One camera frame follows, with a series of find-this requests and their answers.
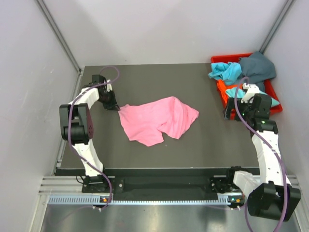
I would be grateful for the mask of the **pink t shirt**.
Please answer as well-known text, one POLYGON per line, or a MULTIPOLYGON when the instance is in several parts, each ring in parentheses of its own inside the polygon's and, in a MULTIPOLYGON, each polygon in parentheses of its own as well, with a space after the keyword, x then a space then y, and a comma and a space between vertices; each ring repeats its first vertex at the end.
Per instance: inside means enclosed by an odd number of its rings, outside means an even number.
POLYGON ((167 97, 138 106, 127 104, 118 114, 130 141, 153 146, 164 142, 163 133, 180 139, 198 118, 199 111, 176 97, 167 97))

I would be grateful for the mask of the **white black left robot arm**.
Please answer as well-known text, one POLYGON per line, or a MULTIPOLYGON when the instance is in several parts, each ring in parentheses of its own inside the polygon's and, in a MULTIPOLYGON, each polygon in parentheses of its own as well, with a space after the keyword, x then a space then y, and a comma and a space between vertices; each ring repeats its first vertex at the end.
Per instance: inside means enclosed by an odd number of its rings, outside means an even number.
POLYGON ((68 141, 84 165, 83 193, 108 193, 111 189, 93 144, 90 109, 96 102, 102 103, 106 110, 120 111, 111 81, 100 74, 93 75, 92 82, 84 86, 72 102, 59 107, 62 139, 68 141))

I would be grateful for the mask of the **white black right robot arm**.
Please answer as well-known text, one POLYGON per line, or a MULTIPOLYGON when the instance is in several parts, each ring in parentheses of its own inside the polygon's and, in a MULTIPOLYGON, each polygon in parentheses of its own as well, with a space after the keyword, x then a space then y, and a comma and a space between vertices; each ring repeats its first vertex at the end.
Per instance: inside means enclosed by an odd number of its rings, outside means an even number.
POLYGON ((234 166, 226 171, 226 177, 212 177, 213 192, 241 191, 246 200, 230 200, 233 208, 247 205, 251 216, 286 222, 301 200, 299 189, 292 187, 281 159, 278 146, 278 128, 271 120, 272 98, 254 94, 248 100, 229 98, 224 116, 249 126, 252 143, 257 153, 260 178, 256 179, 248 169, 234 166))

